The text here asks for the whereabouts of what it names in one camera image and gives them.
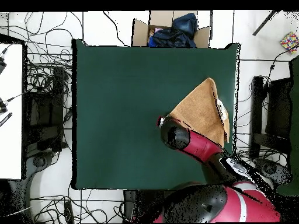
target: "black stand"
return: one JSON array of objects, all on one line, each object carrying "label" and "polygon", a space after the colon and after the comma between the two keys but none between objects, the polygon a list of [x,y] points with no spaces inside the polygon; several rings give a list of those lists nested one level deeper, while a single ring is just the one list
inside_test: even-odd
[{"label": "black stand", "polygon": [[211,27],[211,33],[210,33],[210,40],[213,39],[213,11],[210,11],[210,27]]},{"label": "black stand", "polygon": [[[263,78],[255,76],[252,80],[252,117],[249,157],[259,157],[260,146],[275,149],[288,155],[291,151],[289,139],[290,131],[290,103],[288,93],[290,78],[274,80],[271,82],[269,92],[263,89]],[[263,101],[269,93],[267,113],[267,134],[262,134]]]},{"label": "black stand", "polygon": [[63,68],[54,68],[52,92],[24,94],[23,146],[37,144],[38,151],[48,148],[54,153],[62,151],[64,79]]}]

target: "floor tile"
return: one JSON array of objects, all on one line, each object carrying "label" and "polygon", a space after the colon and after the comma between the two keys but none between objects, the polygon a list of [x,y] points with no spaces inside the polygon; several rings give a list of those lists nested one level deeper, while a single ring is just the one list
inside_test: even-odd
[{"label": "floor tile", "polygon": [[[66,114],[69,112],[69,108],[72,107],[72,97],[64,96],[64,102],[65,102],[65,107],[63,109],[63,116],[66,116]],[[64,124],[64,128],[72,128],[72,117]]]},{"label": "floor tile", "polygon": [[82,190],[83,200],[123,200],[123,190],[101,190],[101,189],[86,189]]},{"label": "floor tile", "polygon": [[0,34],[7,35],[8,14],[0,13]]},{"label": "floor tile", "polygon": [[32,181],[30,190],[30,197],[37,198],[42,196],[53,195],[68,195],[68,187],[72,176],[72,155],[71,151],[63,149],[60,153],[59,160],[56,164],[46,168],[45,170],[38,172]]},{"label": "floor tile", "polygon": [[[134,18],[148,23],[149,11],[110,11],[106,14],[115,22],[119,39],[131,45]],[[89,46],[123,46],[117,39],[115,25],[101,11],[84,12],[84,41]]]},{"label": "floor tile", "polygon": [[[60,213],[63,213],[64,212],[64,201],[55,201],[56,202],[56,207],[58,209],[58,211]],[[49,221],[47,222],[46,224],[52,224],[53,221],[50,221],[51,220],[51,216],[52,218],[55,220],[55,224],[58,224],[58,216],[57,214],[52,211],[52,209],[55,209],[55,206],[54,206],[54,203],[49,201],[49,200],[34,200],[34,201],[31,201],[31,214],[32,214],[32,218],[33,218],[33,221],[38,221],[38,222],[45,222],[45,221]],[[40,213],[41,210],[46,211],[47,209],[49,209],[50,211],[47,213]],[[60,216],[59,217],[59,220],[61,223],[66,223],[65,221],[65,218],[63,216]]]},{"label": "floor tile", "polygon": [[210,40],[211,48],[225,48],[232,43],[233,10],[213,11],[213,36]]},{"label": "floor tile", "polygon": [[[9,14],[9,34],[12,37],[16,37],[22,40],[30,39],[32,42],[28,43],[29,53],[53,53],[58,54],[62,50],[71,53],[71,39],[82,38],[82,12],[45,12],[41,28],[39,30],[40,22],[43,13],[22,13],[14,12]],[[25,20],[27,23],[27,29],[32,33],[27,33],[25,30]],[[53,30],[45,33],[53,28],[57,27],[60,30]]]},{"label": "floor tile", "polygon": [[[90,212],[93,211],[93,210],[98,210],[98,209],[101,209],[103,210],[106,215],[107,215],[107,218],[108,220],[112,217],[114,217],[116,214],[113,210],[113,207],[115,207],[115,211],[117,213],[119,213],[119,209],[116,208],[116,207],[119,207],[120,206],[120,202],[96,202],[96,201],[88,201],[87,202],[87,207],[86,207],[86,201],[82,202],[82,206],[89,210]],[[74,212],[74,216],[80,216],[80,211],[81,211],[81,208],[79,206],[76,206],[76,205],[72,205],[72,208],[73,208],[73,212]],[[100,212],[100,211],[95,211],[92,213],[93,217],[98,221],[98,222],[106,222],[106,216],[103,212]],[[96,221],[91,217],[89,216],[86,211],[84,211],[84,209],[82,209],[82,215],[81,215],[81,219],[82,219],[82,223],[96,223]],[[119,217],[119,216],[115,216],[109,223],[122,223],[122,218]]]},{"label": "floor tile", "polygon": [[199,29],[210,25],[210,10],[198,10],[197,20]]},{"label": "floor tile", "polygon": [[63,136],[62,141],[67,143],[67,145],[68,145],[67,149],[71,151],[72,150],[72,131],[71,130],[66,129],[64,131],[64,136]]},{"label": "floor tile", "polygon": [[[253,32],[265,20],[270,10],[235,10],[234,42],[241,44],[240,58],[274,60],[285,51],[280,41],[293,31],[299,35],[299,12],[279,12],[273,16],[260,32]],[[298,52],[289,52],[279,56],[279,60],[291,60]]]}]

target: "black cable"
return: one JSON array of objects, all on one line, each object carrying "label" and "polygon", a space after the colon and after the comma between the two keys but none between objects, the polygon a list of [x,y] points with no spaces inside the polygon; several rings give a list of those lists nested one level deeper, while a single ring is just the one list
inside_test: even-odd
[{"label": "black cable", "polygon": [[69,189],[71,188],[71,183],[68,186],[68,197],[69,197]]},{"label": "black cable", "polygon": [[[245,143],[244,141],[240,140],[242,143],[244,143],[246,146],[245,147],[239,147],[239,148],[249,148],[249,144],[248,143]],[[260,148],[260,149],[256,149],[256,150],[251,150],[251,151],[259,151],[260,153],[261,152],[264,152],[265,154],[263,155],[259,155],[257,158],[263,158],[263,159],[266,159],[268,158],[269,156],[271,155],[274,155],[274,154],[279,154],[279,161],[280,161],[280,157],[283,156],[285,159],[287,159],[287,157],[275,150],[275,149],[264,149],[264,148]],[[237,155],[240,157],[240,158],[243,158],[243,159],[247,159],[246,162],[253,162],[254,159],[252,159],[250,157],[250,152],[248,150],[238,150],[237,149]]]},{"label": "black cable", "polygon": [[64,129],[63,129],[63,136],[64,136],[64,139],[65,139],[65,143],[67,144],[68,146],[68,142],[67,142],[67,138],[65,137],[65,132],[64,132]]},{"label": "black cable", "polygon": [[269,72],[268,80],[266,81],[266,85],[267,85],[267,86],[268,86],[268,81],[269,81],[269,79],[270,79],[271,71],[274,69],[274,66],[275,66],[274,63],[276,62],[277,58],[278,58],[279,56],[281,56],[282,54],[287,53],[288,51],[290,51],[290,50],[292,50],[292,49],[295,49],[295,48],[297,48],[297,47],[299,47],[299,44],[295,45],[294,47],[290,48],[289,50],[286,50],[286,51],[284,51],[284,52],[282,52],[282,53],[280,53],[280,54],[278,54],[278,55],[276,56],[276,58],[274,59],[273,63],[271,64],[271,67],[270,67],[270,72]]},{"label": "black cable", "polygon": [[104,15],[107,16],[107,18],[115,25],[115,28],[116,28],[116,36],[117,36],[117,39],[122,42],[119,38],[119,31],[117,30],[117,26],[115,24],[115,22],[105,13],[105,11],[103,11]]},{"label": "black cable", "polygon": [[[43,25],[44,12],[41,15],[41,20],[39,23],[38,30],[35,32],[28,30],[28,23],[31,21],[33,15],[35,15],[35,13],[27,13],[26,14],[25,19],[24,19],[24,23],[26,26],[25,29],[18,27],[18,28],[26,31],[27,37],[25,37],[24,35],[16,32],[16,31],[11,31],[12,33],[16,33],[16,34],[20,35],[21,37],[23,37],[26,44],[30,43],[32,45],[32,48],[36,49],[37,53],[40,54],[40,55],[34,55],[32,49],[30,47],[28,47],[29,51],[31,52],[31,55],[29,55],[30,58],[27,57],[27,87],[29,87],[29,88],[25,89],[26,92],[24,92],[20,95],[23,95],[23,94],[25,94],[27,92],[31,92],[31,91],[36,91],[36,93],[47,93],[47,94],[51,95],[54,98],[54,100],[56,98],[61,98],[64,95],[67,100],[68,96],[71,95],[70,94],[71,93],[70,85],[71,85],[71,75],[72,75],[72,71],[71,71],[71,69],[72,69],[72,66],[71,66],[72,65],[72,54],[69,51],[65,50],[65,48],[66,47],[71,48],[71,46],[48,44],[47,43],[47,35],[50,32],[54,32],[54,31],[58,30],[60,32],[69,33],[70,38],[72,38],[72,34],[68,30],[57,28],[58,26],[63,25],[63,23],[65,22],[65,20],[67,18],[68,13],[66,13],[64,21],[60,25],[53,27],[52,29],[50,29],[44,33],[40,32],[41,27]],[[45,34],[45,43],[38,43],[38,42],[35,42],[32,40],[33,36],[38,36],[38,35],[42,35],[42,34]],[[62,47],[62,50],[59,54],[52,55],[49,53],[48,46]],[[60,95],[53,95],[53,93],[52,93],[53,82],[54,82],[53,69],[55,67],[64,68],[65,74],[67,75],[67,78],[65,78],[64,81],[62,82],[63,83],[63,93]],[[20,95],[10,98],[8,100],[8,102],[15,99],[16,97],[19,97]],[[60,157],[60,153],[58,154],[57,160],[52,165],[54,165],[58,162],[59,157]],[[63,213],[59,213],[59,210],[56,206],[55,201],[54,201],[54,204],[51,204],[51,203],[53,203],[53,201],[51,201],[50,204],[48,204],[43,210],[45,210],[44,211],[45,214],[50,214],[50,215],[51,215],[51,212],[55,212],[57,218],[54,219],[52,216],[50,216],[50,218],[51,218],[50,222],[55,223],[55,221],[58,221],[58,223],[60,223],[59,217],[62,216]],[[53,205],[56,209],[51,209],[51,211],[50,211],[49,205]]]},{"label": "black cable", "polygon": [[121,210],[121,206],[119,207],[119,213],[121,215],[121,218],[128,221],[128,222],[131,222],[131,220],[129,220],[123,213],[123,211]]},{"label": "black cable", "polygon": [[124,219],[124,220],[126,220],[126,221],[128,221],[128,222],[130,222],[130,220],[128,220],[126,217],[124,217],[123,213],[121,212],[121,207],[123,206],[124,203],[125,203],[125,202],[121,202],[121,204],[120,204],[119,207],[117,207],[117,206],[114,206],[114,207],[113,207],[113,210],[114,210],[114,212],[115,212],[115,215],[112,216],[112,217],[107,221],[107,223],[109,223],[112,219],[114,219],[114,218],[117,217],[117,216],[120,217],[120,218],[122,218],[122,219]]},{"label": "black cable", "polygon": [[29,92],[31,92],[31,90],[30,90],[30,91],[26,91],[26,92],[24,92],[24,93],[21,93],[21,94],[15,96],[15,97],[12,97],[12,98],[6,100],[6,102],[11,102],[11,101],[14,100],[15,98],[17,98],[17,97],[19,97],[19,96],[21,96],[21,95],[24,95],[25,93],[29,93]]},{"label": "black cable", "polygon": [[107,214],[106,214],[102,209],[94,209],[94,210],[92,210],[92,211],[89,211],[89,213],[92,214],[92,213],[94,213],[94,212],[98,212],[98,211],[105,214],[105,216],[106,216],[106,220],[105,220],[105,222],[107,223],[107,221],[108,221]]},{"label": "black cable", "polygon": [[0,53],[0,56],[1,55],[4,55],[6,52],[7,52],[7,49],[10,47],[10,46],[12,46],[13,44],[10,44],[10,45],[8,45],[1,53]]},{"label": "black cable", "polygon": [[[51,200],[43,209],[41,209],[41,211],[34,217],[34,223],[36,223],[37,222],[37,220],[39,219],[39,217],[40,217],[40,215],[42,215],[42,214],[45,214],[45,213],[47,213],[47,214],[49,214],[49,211],[53,211],[53,212],[55,212],[56,213],[56,215],[57,215],[57,218],[54,220],[53,219],[53,223],[56,221],[56,220],[58,220],[58,223],[59,224],[61,224],[61,222],[60,222],[60,220],[59,220],[59,217],[61,217],[61,216],[65,216],[64,215],[64,213],[61,213],[61,212],[59,212],[59,210],[58,210],[58,208],[56,207],[56,204],[58,203],[58,202],[61,202],[61,201],[65,201],[65,200],[69,200],[69,201],[71,201],[74,205],[76,205],[76,206],[78,206],[78,207],[80,207],[80,211],[81,211],[81,213],[80,213],[80,215],[82,216],[82,214],[88,214],[88,216],[91,216],[92,217],[92,219],[96,222],[96,223],[100,223],[100,222],[98,222],[97,220],[96,220],[96,218],[92,215],[92,212],[96,212],[96,211],[99,211],[99,212],[101,212],[101,213],[103,213],[105,216],[106,216],[106,221],[105,222],[107,222],[107,215],[106,215],[106,213],[103,211],[103,210],[101,210],[101,209],[97,209],[97,210],[94,210],[94,211],[89,211],[89,210],[87,210],[85,207],[83,207],[82,206],[82,200],[81,200],[81,205],[79,205],[79,204],[77,204],[75,201],[73,201],[70,197],[68,197],[68,196],[63,196],[63,195],[61,195],[61,196],[58,196],[58,197],[62,197],[62,198],[60,198],[60,199],[53,199],[53,200]],[[55,206],[55,208],[56,209],[49,209],[49,207],[51,207],[51,206]]]},{"label": "black cable", "polygon": [[58,153],[56,162],[52,163],[51,166],[54,165],[54,164],[56,164],[56,163],[58,162],[58,160],[59,160],[59,155],[60,155],[60,152]]},{"label": "black cable", "polygon": [[80,224],[82,223],[82,190],[80,191]]},{"label": "black cable", "polygon": [[80,23],[80,26],[81,26],[81,29],[82,29],[82,39],[84,40],[84,29],[83,29],[83,24],[82,24],[82,22],[83,22],[83,14],[82,14],[82,22],[80,21],[80,19],[77,17],[77,15],[75,15],[73,12],[70,12],[73,16],[75,16],[76,17],[76,19],[79,21],[79,23]]},{"label": "black cable", "polygon": [[88,199],[91,197],[91,192],[92,192],[92,189],[91,189],[91,191],[90,191],[90,193],[89,193],[89,196],[88,196],[88,198],[87,198],[87,200],[86,200],[86,208],[87,208],[88,211],[90,211],[90,210],[89,210],[88,207],[87,207],[87,202],[88,202]]},{"label": "black cable", "polygon": [[[52,200],[52,198],[55,197],[64,197],[63,195],[54,195],[54,196],[43,196],[43,197],[39,197],[39,198],[31,198],[31,201],[38,201],[38,200],[46,200],[46,201],[50,201]],[[90,201],[95,201],[95,202],[123,202],[123,200],[105,200],[105,199],[97,199],[97,200],[90,200]]]},{"label": "black cable", "polygon": [[[259,76],[261,76],[261,77],[263,77],[263,78],[265,78],[265,79],[271,81],[271,79],[270,79],[269,77],[267,77],[267,76],[263,76],[263,75],[259,75]],[[249,96],[246,100],[241,100],[241,101],[238,101],[237,103],[239,103],[239,102],[245,102],[245,101],[247,101],[247,100],[249,100],[249,99],[251,98],[251,96],[252,96],[252,82],[249,84],[249,90],[250,90],[250,92],[251,92],[250,96]],[[266,111],[268,111],[268,109],[265,107],[265,106],[267,106],[267,105],[268,105],[268,103],[265,102],[265,100],[264,100],[264,101],[263,101],[263,108],[264,108]],[[248,113],[251,113],[251,112],[252,112],[252,110],[248,111],[247,113],[245,113],[245,114],[241,115],[240,117],[238,117],[237,120],[238,120],[239,118],[241,118],[241,117],[247,115]],[[237,127],[244,127],[244,126],[249,125],[250,123],[251,123],[251,120],[250,120],[247,124],[245,124],[245,125],[237,125]]]},{"label": "black cable", "polygon": [[[5,27],[0,26],[0,29],[8,30],[8,27],[7,27],[7,26],[5,26]],[[9,30],[9,31],[12,32],[12,33],[16,33],[16,34],[22,36],[23,38],[27,39],[27,40],[25,40],[27,43],[35,43],[35,44],[46,45],[45,43],[35,42],[35,41],[28,40],[28,38],[26,38],[24,35],[22,35],[22,34],[16,32],[16,31],[12,31],[12,30]],[[72,48],[71,46],[65,46],[65,45],[56,45],[56,44],[47,44],[47,45],[48,45],[48,46],[55,46],[55,47],[63,47],[63,48]]]}]

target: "white floor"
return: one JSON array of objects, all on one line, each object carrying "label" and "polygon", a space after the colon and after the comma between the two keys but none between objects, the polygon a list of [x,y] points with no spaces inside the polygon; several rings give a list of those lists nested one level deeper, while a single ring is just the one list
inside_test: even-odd
[{"label": "white floor", "polygon": [[[269,69],[275,56],[284,51],[279,41],[290,31],[299,35],[299,18],[295,13],[280,12],[269,21],[264,28],[256,35],[252,33],[263,22],[270,10],[214,10],[213,14],[213,39],[210,41],[212,48],[224,48],[227,44],[240,43],[240,68],[239,68],[239,100],[247,99],[250,96],[249,84],[254,76],[268,76]],[[132,22],[134,18],[148,23],[148,11],[132,11],[109,12],[110,17],[115,21],[119,38],[128,46],[131,44]],[[26,13],[10,13],[9,14],[9,35],[19,39],[27,38],[27,33],[18,27],[25,29]],[[33,13],[28,20],[27,28],[35,33],[40,26],[42,13]],[[43,23],[39,33],[44,33],[53,27],[58,26],[66,17],[66,12],[46,12],[43,16]],[[210,23],[210,11],[199,11],[199,27],[208,26]],[[82,34],[81,24],[83,22],[84,37]],[[116,37],[114,24],[102,12],[68,12],[65,22],[60,29],[67,29],[73,38],[84,39],[91,46],[122,46]],[[5,18],[1,18],[0,14],[0,33],[7,34],[7,23]],[[46,34],[31,36],[31,40],[38,43],[65,46],[48,46],[49,53],[60,53],[62,49],[71,52],[71,35],[65,30],[52,31]],[[29,53],[37,53],[37,49],[33,43],[28,44]],[[290,76],[288,70],[288,62],[297,54],[290,55],[285,53],[279,57],[275,68],[271,74],[271,80],[285,78]],[[38,56],[34,56],[34,62],[40,62]],[[250,110],[251,101],[238,103],[238,116]],[[68,100],[67,107],[71,106],[71,99]],[[245,125],[249,122],[250,114],[241,117],[238,125]],[[238,127],[237,133],[249,133],[249,126]],[[69,121],[66,128],[72,127]],[[71,130],[65,130],[65,136],[69,146],[72,144]],[[248,135],[238,135],[238,138],[245,143],[249,142]],[[238,147],[246,146],[241,141],[237,142]],[[60,153],[58,162],[47,168],[45,171],[38,173],[32,183],[31,198],[45,197],[49,200],[53,199],[53,195],[68,195],[68,186],[72,176],[72,157],[69,149],[64,149]],[[82,191],[83,206],[86,206],[86,200],[89,197],[90,190]],[[70,189],[70,196],[73,200],[78,200],[80,204],[80,191]],[[92,190],[88,201],[89,210],[102,209],[107,213],[108,219],[114,215],[113,207],[119,206],[119,202],[107,202],[101,200],[122,201],[122,190]],[[37,214],[42,207],[48,203],[47,200],[32,201],[32,212]],[[80,208],[73,205],[74,215],[80,214]],[[105,216],[101,212],[95,212],[94,216],[99,222],[105,220]],[[47,214],[40,217],[41,221],[49,220]],[[119,217],[114,218],[111,222],[121,222]],[[90,216],[82,221],[95,222]]]}]

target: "cable bundle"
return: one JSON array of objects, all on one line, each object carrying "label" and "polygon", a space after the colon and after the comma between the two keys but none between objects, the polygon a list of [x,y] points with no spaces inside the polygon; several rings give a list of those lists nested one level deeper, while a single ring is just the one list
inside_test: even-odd
[{"label": "cable bundle", "polygon": [[[65,104],[68,100],[68,97],[71,97],[71,91],[72,91],[71,87],[70,87],[71,86],[71,77],[72,77],[72,71],[71,71],[72,70],[72,54],[68,50],[66,50],[66,48],[71,48],[71,46],[66,47],[63,45],[48,44],[47,36],[49,33],[55,32],[57,30],[64,31],[64,32],[67,32],[67,34],[69,36],[69,43],[71,43],[71,40],[73,39],[72,34],[67,29],[61,28],[61,26],[65,23],[69,14],[75,16],[75,18],[78,20],[81,30],[82,30],[82,39],[84,39],[83,25],[82,25],[81,21],[79,20],[79,18],[73,12],[66,12],[65,18],[61,24],[59,24],[45,32],[40,32],[42,24],[43,24],[45,12],[42,12],[40,23],[39,23],[39,29],[36,32],[30,31],[28,29],[28,23],[33,16],[33,12],[27,13],[24,18],[25,29],[22,27],[19,27],[19,26],[10,26],[10,25],[9,26],[0,26],[0,29],[5,29],[8,31],[8,33],[15,33],[15,34],[20,35],[22,37],[22,39],[26,42],[26,45],[28,45],[29,43],[33,44],[33,47],[37,51],[36,53],[34,53],[30,49],[30,47],[27,46],[27,48],[30,52],[28,53],[28,56],[27,56],[27,89],[25,89],[24,93],[36,92],[36,93],[47,93],[47,94],[51,95],[52,89],[53,89],[53,80],[54,80],[53,69],[55,67],[62,67],[64,69],[65,78],[63,81],[63,89],[64,89],[63,90],[63,96],[64,96],[63,108],[66,109],[66,111],[69,109],[69,107],[67,107]],[[24,30],[26,32],[26,35],[24,36],[16,31],[11,30],[10,29],[11,27],[16,27],[18,29]],[[38,42],[35,42],[32,40],[33,36],[38,36],[38,35],[42,35],[42,34],[44,35],[44,43],[38,43]],[[51,54],[48,51],[49,46],[61,47],[62,50],[58,54]],[[55,99],[55,97],[61,98],[61,96],[62,95],[52,95],[53,99]],[[60,153],[58,154],[57,160],[53,164],[58,162],[59,155],[60,155]],[[61,197],[61,198],[59,200],[52,199],[49,202],[49,204],[47,204],[34,217],[34,222],[38,222],[40,219],[40,216],[42,214],[47,214],[51,219],[47,220],[43,223],[62,224],[61,217],[66,217],[66,215],[64,212],[59,211],[57,204],[65,202],[65,201],[71,201],[74,205],[80,207],[80,209],[81,209],[80,215],[74,216],[74,219],[80,220],[80,223],[82,220],[86,219],[87,217],[91,217],[96,223],[101,223],[101,222],[98,222],[96,220],[96,218],[92,215],[94,212],[101,212],[104,214],[106,220],[103,223],[109,223],[116,216],[119,216],[122,219],[124,219],[125,221],[129,222],[129,220],[123,215],[123,213],[121,211],[121,207],[124,204],[123,201],[121,202],[119,207],[117,207],[117,206],[113,207],[115,216],[108,219],[107,214],[101,209],[96,209],[96,210],[90,211],[87,207],[87,202],[86,202],[86,207],[83,207],[82,206],[82,198],[81,198],[81,205],[79,205],[75,201],[73,201],[69,196],[61,195],[61,196],[55,196],[55,197]],[[45,198],[48,198],[48,197],[34,198],[31,200],[42,200]]]}]

